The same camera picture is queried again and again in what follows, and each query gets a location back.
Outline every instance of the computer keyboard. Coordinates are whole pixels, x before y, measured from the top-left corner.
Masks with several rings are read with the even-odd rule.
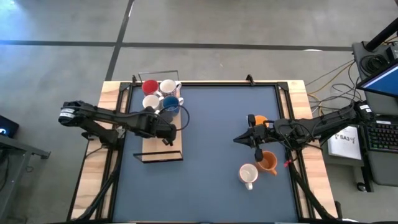
[[[398,123],[372,124],[367,127],[369,149],[372,151],[398,152]]]

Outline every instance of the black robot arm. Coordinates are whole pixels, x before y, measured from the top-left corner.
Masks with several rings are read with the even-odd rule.
[[[272,128],[265,124],[255,125],[253,114],[248,115],[249,129],[234,142],[256,148],[255,158],[262,160],[259,145],[267,142],[282,142],[292,149],[302,149],[315,139],[328,139],[351,124],[366,125],[374,119],[366,103],[354,102],[338,111],[313,119],[278,119]]]
[[[103,144],[117,145],[120,132],[106,129],[95,121],[117,124],[143,138],[161,138],[166,145],[172,146],[176,135],[175,125],[166,122],[154,112],[148,107],[140,112],[126,114],[83,101],[71,101],[63,103],[58,121],[64,126],[83,128],[87,131],[83,133],[84,137],[87,134],[98,136]]]

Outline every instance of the desk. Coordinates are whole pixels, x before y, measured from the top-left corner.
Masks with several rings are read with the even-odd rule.
[[[209,82],[209,81],[192,81],[192,82]],[[287,82],[289,84],[290,99],[293,106],[293,111],[296,119],[312,118],[310,105],[305,91],[305,85],[302,80],[291,81],[256,81],[256,82]],[[119,87],[121,82],[104,82],[99,99],[98,106],[110,110],[116,109],[116,102],[119,95]],[[124,111],[127,96],[123,95],[121,111]],[[282,97],[283,107],[287,104],[285,98]],[[90,153],[100,147],[100,142],[97,140],[90,141],[86,153]],[[103,179],[104,165],[106,162],[107,150],[103,149],[88,157],[81,168],[81,175],[78,180],[76,191],[73,196],[70,213],[68,218],[79,217],[85,209],[90,205],[101,187]],[[328,176],[326,173],[325,163],[323,162],[322,152],[314,147],[307,147],[303,150],[303,159],[307,172],[309,186],[315,194],[320,203],[328,210],[330,214],[337,217],[335,203],[331,193]],[[104,206],[102,217],[108,214],[109,196],[111,189],[108,191],[104,199]],[[300,191],[300,203],[303,208],[304,217],[308,217],[308,210],[304,194]]]

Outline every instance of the metal bracket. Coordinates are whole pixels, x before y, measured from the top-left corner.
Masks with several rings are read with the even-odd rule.
[[[142,83],[142,78],[141,75],[153,75],[153,74],[161,74],[161,73],[176,73],[177,74],[177,80],[180,81],[180,75],[178,74],[178,70],[169,70],[169,71],[159,71],[159,72],[139,72],[138,77]]]
[[[254,82],[254,80],[253,80],[253,77],[252,77],[250,74],[247,75],[246,81],[249,81],[251,86],[254,86],[254,85],[256,84],[256,83]]]
[[[289,84],[288,84],[287,82],[277,82],[277,84],[278,84],[278,86],[279,86],[281,89],[283,89],[283,90],[285,90],[285,91],[288,91],[288,90],[289,90]]]
[[[137,85],[137,77],[135,75],[132,75],[132,86],[136,86]]]
[[[131,83],[129,82],[120,83],[119,91],[127,90],[130,86]]]
[[[81,134],[85,139],[91,141],[96,139],[97,137],[95,135],[90,134],[88,131],[85,131]]]

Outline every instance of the computer monitor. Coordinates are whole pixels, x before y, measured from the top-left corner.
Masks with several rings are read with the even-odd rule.
[[[398,60],[391,62],[388,67],[361,81],[357,88],[398,98]]]
[[[19,124],[0,115],[0,135],[13,138],[17,132]]]

